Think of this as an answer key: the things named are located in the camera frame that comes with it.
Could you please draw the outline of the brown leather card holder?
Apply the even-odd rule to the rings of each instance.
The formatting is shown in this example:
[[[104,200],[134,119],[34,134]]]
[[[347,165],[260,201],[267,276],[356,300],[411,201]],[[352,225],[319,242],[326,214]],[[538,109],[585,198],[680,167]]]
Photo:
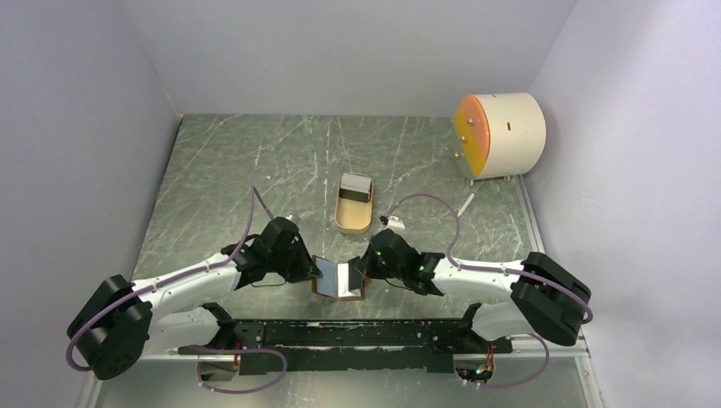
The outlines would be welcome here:
[[[315,264],[323,273],[321,278],[311,280],[311,291],[319,296],[337,301],[359,301],[365,299],[365,283],[363,286],[350,286],[348,282],[348,261],[335,263],[317,256]]]

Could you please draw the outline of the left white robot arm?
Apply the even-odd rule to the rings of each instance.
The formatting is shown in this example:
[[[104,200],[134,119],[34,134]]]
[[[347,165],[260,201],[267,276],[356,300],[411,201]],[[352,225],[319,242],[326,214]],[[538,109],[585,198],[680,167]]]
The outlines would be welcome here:
[[[288,218],[273,218],[261,233],[246,232],[236,244],[190,267],[143,280],[113,275],[68,326],[66,362],[108,380],[145,354],[175,348],[203,354],[245,351],[249,344],[238,335],[235,320],[206,300],[251,286],[268,274],[288,284],[323,275]]]

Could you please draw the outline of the black card divider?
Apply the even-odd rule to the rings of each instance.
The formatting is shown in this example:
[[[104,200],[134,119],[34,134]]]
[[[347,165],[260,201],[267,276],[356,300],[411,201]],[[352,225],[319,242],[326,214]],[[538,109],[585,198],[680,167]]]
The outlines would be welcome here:
[[[372,201],[372,192],[340,189],[338,192],[338,198],[349,201],[368,203]]]

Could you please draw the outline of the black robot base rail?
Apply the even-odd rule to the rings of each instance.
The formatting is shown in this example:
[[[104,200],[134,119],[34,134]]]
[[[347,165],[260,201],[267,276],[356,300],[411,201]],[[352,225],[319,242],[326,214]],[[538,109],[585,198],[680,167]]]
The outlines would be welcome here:
[[[513,350],[507,338],[488,342],[475,335],[469,314],[427,320],[239,320],[217,303],[202,307],[219,323],[209,348],[253,352],[224,365],[202,362],[202,378],[211,381],[231,372],[251,376],[282,369],[452,373],[457,355]]]

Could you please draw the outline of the beige oval card tray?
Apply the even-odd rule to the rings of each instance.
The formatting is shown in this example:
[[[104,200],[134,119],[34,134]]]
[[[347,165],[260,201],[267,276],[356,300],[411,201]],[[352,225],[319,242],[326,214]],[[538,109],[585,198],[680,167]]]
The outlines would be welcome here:
[[[339,183],[340,179],[338,181],[338,192],[340,190]],[[372,182],[372,201],[368,203],[339,199],[337,196],[334,221],[341,233],[359,235],[368,231],[372,222],[373,189],[374,184]]]

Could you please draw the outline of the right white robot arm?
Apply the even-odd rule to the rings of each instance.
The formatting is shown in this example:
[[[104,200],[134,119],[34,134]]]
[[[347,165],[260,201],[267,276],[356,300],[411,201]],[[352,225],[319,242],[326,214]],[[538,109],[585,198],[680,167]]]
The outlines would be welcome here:
[[[470,297],[471,321],[458,331],[460,344],[470,352],[526,333],[570,347],[592,316],[588,286],[542,252],[501,263],[453,260],[442,252],[419,252],[384,229],[349,264],[363,277],[398,280],[421,296]]]

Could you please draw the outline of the stack of white cards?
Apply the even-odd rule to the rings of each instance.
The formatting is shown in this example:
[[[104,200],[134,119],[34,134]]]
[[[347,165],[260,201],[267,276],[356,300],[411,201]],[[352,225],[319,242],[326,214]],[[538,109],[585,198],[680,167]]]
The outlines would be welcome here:
[[[344,173],[339,184],[341,190],[368,193],[372,189],[372,179],[359,173]]]

